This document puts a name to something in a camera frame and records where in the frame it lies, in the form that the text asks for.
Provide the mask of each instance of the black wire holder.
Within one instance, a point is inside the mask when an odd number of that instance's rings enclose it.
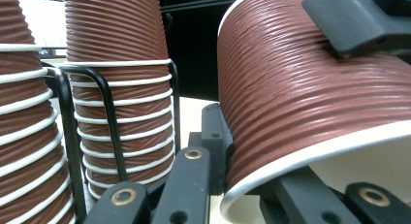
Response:
[[[54,88],[58,95],[61,118],[63,122],[63,131],[66,143],[66,153],[69,164],[69,174],[75,200],[75,212],[77,223],[82,223],[87,215],[84,190],[81,178],[81,150],[79,149],[79,135],[77,134],[77,121],[74,117],[74,105],[72,99],[72,89],[69,84],[69,78],[56,68],[47,68],[47,77],[55,79],[58,84]]]
[[[109,83],[97,71],[80,66],[61,66],[60,70],[69,75],[89,77],[94,80],[102,93],[103,102],[106,110],[107,122],[110,130],[112,150],[114,152],[115,165],[120,181],[127,181],[128,176],[121,148],[120,133],[118,132],[118,124],[115,115],[114,102],[112,100]]]

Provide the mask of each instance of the black machine part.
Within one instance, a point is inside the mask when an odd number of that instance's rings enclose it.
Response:
[[[411,49],[411,0],[303,0],[343,56]]]

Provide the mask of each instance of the brass screw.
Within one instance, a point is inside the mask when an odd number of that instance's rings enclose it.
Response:
[[[197,149],[188,150],[185,152],[185,157],[188,159],[199,159],[203,156],[202,152]]]
[[[130,204],[137,197],[137,191],[133,188],[123,188],[111,195],[111,202],[119,207]]]
[[[377,207],[387,207],[391,204],[390,199],[384,193],[376,189],[365,187],[365,188],[361,188],[359,193],[360,193],[360,196],[364,200],[366,200],[367,202],[373,205],[376,205]]]

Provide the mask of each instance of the cup rim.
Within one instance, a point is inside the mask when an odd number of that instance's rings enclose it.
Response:
[[[141,184],[148,184],[150,182],[153,182],[157,179],[160,179],[160,178],[164,177],[166,174],[168,174],[172,170],[174,161],[175,161],[175,158],[173,159],[173,162],[170,164],[170,166],[166,170],[164,170],[163,172],[157,174],[156,176],[153,176],[153,177],[145,179],[145,180],[136,181],[136,182],[141,183]],[[91,184],[93,184],[94,186],[100,187],[100,188],[105,188],[105,189],[108,189],[108,188],[111,188],[112,186],[115,186],[115,184],[105,184],[105,183],[93,180],[88,175],[87,169],[86,169],[86,172],[85,172],[85,176],[88,180],[88,184],[87,184],[88,191],[90,192],[91,196],[93,196],[95,199],[100,199],[101,196],[98,195],[96,192],[94,192],[94,190],[90,186]]]
[[[57,199],[58,196],[60,196],[64,192],[64,190],[66,190],[66,188],[69,186],[69,183],[70,183],[70,177],[67,176],[66,179],[63,181],[63,183],[60,185],[60,187],[58,187],[58,189],[55,190],[48,198],[46,198],[45,200],[35,205],[33,208],[25,212],[22,216],[17,217],[11,220],[10,222],[23,223],[27,221],[28,219],[30,219],[31,217],[33,217],[34,215],[36,215],[37,213],[41,212],[48,205],[50,205],[53,201],[55,201],[55,199]]]
[[[232,220],[234,216],[232,207],[239,197],[254,187],[292,170],[356,149],[373,147],[378,144],[389,144],[405,138],[411,139],[411,120],[398,121],[357,131],[295,151],[266,164],[236,183],[226,192],[221,202],[221,214],[227,220]]]
[[[8,75],[0,75],[0,84],[21,81],[32,80],[39,77],[43,77],[47,74],[47,68],[42,68],[35,71],[20,72]]]
[[[141,138],[145,138],[145,137],[148,137],[148,136],[158,134],[158,133],[166,130],[167,128],[169,128],[171,125],[173,125],[173,122],[174,122],[174,118],[172,117],[172,119],[168,123],[166,123],[166,124],[164,124],[160,127],[148,130],[146,132],[141,132],[141,133],[132,134],[132,135],[120,136],[120,140],[121,141],[130,141],[130,140],[141,139]],[[106,142],[106,143],[111,142],[111,136],[95,136],[95,135],[85,134],[85,133],[81,132],[80,128],[78,128],[78,133],[82,138],[85,138],[85,139],[88,139],[88,140],[91,140],[91,141]]]
[[[124,156],[124,158],[130,158],[130,157],[135,157],[135,156],[139,156],[139,155],[144,155],[144,154],[153,152],[157,149],[163,148],[167,144],[171,143],[174,140],[174,135],[175,135],[175,131],[173,130],[172,134],[166,140],[164,140],[162,143],[156,144],[155,146],[152,146],[152,147],[149,147],[149,148],[146,148],[146,149],[143,149],[143,150],[139,150],[139,151],[123,152],[123,156]],[[87,147],[85,147],[82,142],[80,142],[79,147],[84,152],[84,154],[88,154],[88,155],[96,157],[96,158],[111,158],[111,159],[115,158],[114,153],[100,153],[98,151],[90,150]]]
[[[218,26],[218,32],[217,32],[217,37],[220,35],[220,30],[223,27],[224,21],[226,20],[226,18],[229,16],[229,14],[240,4],[245,0],[236,0],[236,2],[234,2],[230,8],[227,10],[227,12],[223,15],[223,17],[221,18],[220,21],[220,25]]]
[[[126,169],[126,172],[127,172],[127,174],[131,174],[131,173],[137,173],[137,172],[149,170],[151,168],[154,168],[154,167],[166,162],[170,157],[172,157],[174,155],[174,153],[175,153],[175,144],[173,145],[172,150],[170,150],[170,152],[166,156],[164,156],[163,158],[161,158],[159,160],[152,161],[151,163],[148,163],[148,164],[139,165],[139,166],[134,167],[134,168],[128,168],[128,169]],[[85,168],[88,169],[91,172],[98,173],[98,174],[104,174],[104,175],[117,175],[117,169],[103,169],[103,168],[96,167],[96,166],[90,164],[87,161],[87,159],[85,159],[85,156],[82,157],[82,163],[84,164]]]
[[[137,104],[143,104],[143,103],[161,100],[161,99],[171,96],[172,94],[173,94],[173,89],[170,88],[168,91],[161,93],[161,94],[156,94],[156,95],[147,96],[143,98],[137,98],[137,99],[116,100],[113,102],[114,102],[114,106],[130,106],[130,105],[137,105]],[[80,105],[80,106],[88,106],[88,107],[104,107],[105,106],[103,101],[85,101],[85,100],[79,100],[79,99],[73,98],[73,102],[75,103],[75,105]]]
[[[54,176],[66,163],[66,156],[63,155],[57,163],[55,163],[47,172],[43,175],[39,176],[35,180],[31,181],[30,183],[18,188],[17,190],[7,194],[0,198],[0,207],[8,204],[15,199],[27,194],[28,192],[32,191],[33,189],[37,188],[39,185],[44,183],[46,180]]]
[[[17,130],[11,134],[3,135],[0,136],[0,146],[4,144],[9,144],[12,142],[15,142],[17,140],[23,139],[27,136],[30,136],[34,133],[37,133],[46,127],[48,127],[50,124],[54,123],[54,121],[58,117],[58,112],[57,110],[53,109],[52,114],[47,117],[46,119],[43,119],[31,126],[28,126],[24,129]]]
[[[52,150],[54,150],[56,147],[58,147],[62,139],[63,139],[63,133],[59,130],[57,135],[54,137],[54,139],[51,140],[51,142],[49,142],[45,146],[43,146],[41,149],[23,158],[20,158],[16,160],[15,162],[12,162],[8,165],[0,167],[0,177],[8,175],[19,169],[22,169],[25,166],[30,165],[34,163],[35,161],[43,158],[45,155],[47,155]]]
[[[138,61],[102,61],[102,62],[67,62],[70,66],[84,66],[84,67],[135,67],[135,66],[155,66],[168,65],[172,62],[169,59],[162,60],[138,60]]]
[[[34,44],[0,44],[1,52],[13,51],[40,51],[42,47]]]
[[[135,117],[129,117],[129,118],[119,118],[117,119],[117,123],[125,124],[125,123],[133,123],[133,122],[153,119],[155,117],[167,114],[172,109],[173,109],[173,103],[171,103],[167,108],[160,110],[159,112],[152,112],[147,115],[141,115],[141,116],[135,116]],[[108,124],[108,121],[106,119],[94,119],[94,118],[89,118],[89,117],[82,117],[77,112],[75,112],[75,118],[78,121],[88,123],[88,124]]]
[[[118,86],[134,86],[134,85],[147,85],[159,83],[162,81],[167,81],[172,78],[171,74],[168,74],[163,77],[146,79],[146,80],[125,80],[125,81],[109,81],[109,87],[118,87]],[[99,87],[96,82],[84,82],[84,81],[70,81],[72,86],[76,87]]]
[[[37,95],[35,97],[30,97],[25,100],[21,101],[16,101],[14,103],[11,103],[9,105],[5,106],[0,106],[0,115],[1,114],[7,114],[10,112],[17,112],[20,110],[24,110],[33,106],[36,106],[40,103],[43,103],[44,101],[48,100],[52,96],[52,90],[50,88],[47,88],[46,92]]]

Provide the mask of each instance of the stack of paper cups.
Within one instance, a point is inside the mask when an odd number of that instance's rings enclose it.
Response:
[[[0,223],[75,223],[52,92],[17,0],[0,0]]]
[[[68,64],[101,73],[111,88],[131,181],[149,185],[174,161],[173,104],[158,0],[65,0]],[[119,182],[101,92],[71,76],[83,164],[99,199]]]

